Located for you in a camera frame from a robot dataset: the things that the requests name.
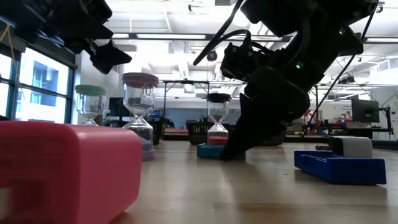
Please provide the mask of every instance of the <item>wooden table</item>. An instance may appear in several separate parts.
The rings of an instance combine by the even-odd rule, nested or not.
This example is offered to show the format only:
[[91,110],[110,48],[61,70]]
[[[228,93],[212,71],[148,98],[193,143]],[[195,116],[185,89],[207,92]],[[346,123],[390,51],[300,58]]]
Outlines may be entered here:
[[164,141],[144,162],[139,199],[113,224],[398,223],[398,154],[386,159],[387,185],[331,185],[294,167],[295,150],[259,147],[246,162],[196,158],[189,142]]

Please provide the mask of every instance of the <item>window frame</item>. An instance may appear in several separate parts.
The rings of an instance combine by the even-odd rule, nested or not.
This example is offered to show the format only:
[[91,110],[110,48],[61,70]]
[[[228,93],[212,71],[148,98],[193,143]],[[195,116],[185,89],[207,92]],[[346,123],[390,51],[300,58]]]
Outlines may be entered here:
[[10,79],[0,78],[1,83],[5,83],[5,84],[9,85],[6,117],[9,119],[12,119],[12,120],[16,119],[17,104],[18,104],[18,102],[21,102],[18,100],[18,90],[19,90],[19,88],[23,88],[23,89],[36,91],[38,93],[43,93],[43,94],[47,94],[47,95],[64,98],[65,102],[66,102],[64,123],[70,124],[72,121],[73,85],[74,85],[74,80],[75,80],[75,68],[73,68],[69,65],[66,65],[65,63],[57,60],[56,58],[53,58],[47,54],[44,54],[43,52],[35,49],[34,47],[29,47],[29,48],[31,50],[34,50],[34,51],[36,51],[48,58],[51,58],[52,60],[68,67],[67,94],[66,95],[59,94],[54,91],[50,91],[50,90],[46,90],[46,89],[39,88],[36,86],[26,85],[24,83],[21,83],[19,81],[20,73],[18,73],[18,72],[20,72],[20,70],[21,70],[22,52],[14,49],[15,63],[16,63],[17,69],[18,69],[18,71],[17,71],[14,67],[14,59],[12,59],[11,49],[4,44],[0,44],[0,54],[3,54],[5,56],[11,58]]

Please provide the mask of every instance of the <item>sand timer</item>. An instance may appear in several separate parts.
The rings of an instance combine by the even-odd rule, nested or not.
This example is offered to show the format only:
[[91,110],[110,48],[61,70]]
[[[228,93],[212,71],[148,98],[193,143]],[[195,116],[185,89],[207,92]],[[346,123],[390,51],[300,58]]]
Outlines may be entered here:
[[207,94],[208,117],[215,124],[207,132],[207,145],[223,146],[228,140],[228,130],[221,124],[228,116],[228,103],[231,95],[226,93]]
[[98,126],[94,118],[104,110],[106,89],[94,85],[77,85],[75,90],[78,94],[76,110],[85,118],[81,125]]
[[154,129],[145,121],[144,116],[154,108],[155,89],[159,84],[159,78],[147,73],[125,73],[122,80],[124,106],[134,115],[123,128],[134,131],[139,136],[143,159],[152,160],[155,158]]

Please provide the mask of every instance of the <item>pink plastic block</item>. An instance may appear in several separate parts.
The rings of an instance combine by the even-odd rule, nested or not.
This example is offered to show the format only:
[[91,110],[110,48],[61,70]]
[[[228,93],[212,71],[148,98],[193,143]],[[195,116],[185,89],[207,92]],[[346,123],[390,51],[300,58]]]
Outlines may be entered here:
[[0,223],[108,224],[138,197],[137,135],[99,128],[0,122]]

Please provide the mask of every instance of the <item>ceiling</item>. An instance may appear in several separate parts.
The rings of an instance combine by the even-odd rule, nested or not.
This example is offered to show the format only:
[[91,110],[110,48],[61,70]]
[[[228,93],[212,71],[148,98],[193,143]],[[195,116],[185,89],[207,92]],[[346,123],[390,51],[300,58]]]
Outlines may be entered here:
[[[116,33],[173,33],[173,34],[215,34],[228,18],[233,5],[215,6],[221,0],[107,0],[113,10],[112,18],[105,24]],[[374,16],[368,30],[368,36],[398,37],[398,0],[385,0],[384,10]],[[362,32],[368,18],[353,25],[355,32]],[[250,24],[239,11],[232,25],[226,32],[236,29],[249,29],[252,34],[266,34],[267,28],[262,24]],[[136,46],[136,57],[142,64],[148,66],[153,73],[162,79],[162,74],[179,71],[184,63],[189,71],[215,72],[223,58],[223,49],[227,42],[221,43],[217,48],[218,59],[207,62],[206,59],[194,67],[193,60],[200,51],[189,50],[187,54],[175,54],[170,49],[172,40],[116,40],[119,48],[126,50],[129,45]],[[185,41],[188,46],[204,47],[207,41]],[[283,47],[285,44],[277,43],[273,49]],[[360,58],[353,61],[350,68],[355,70],[356,77],[367,77],[370,67],[377,62],[382,62],[386,57],[398,55],[397,44],[368,44]],[[341,71],[348,61],[346,57],[338,58],[339,65],[335,62],[326,72],[322,82],[330,81],[331,77]]]

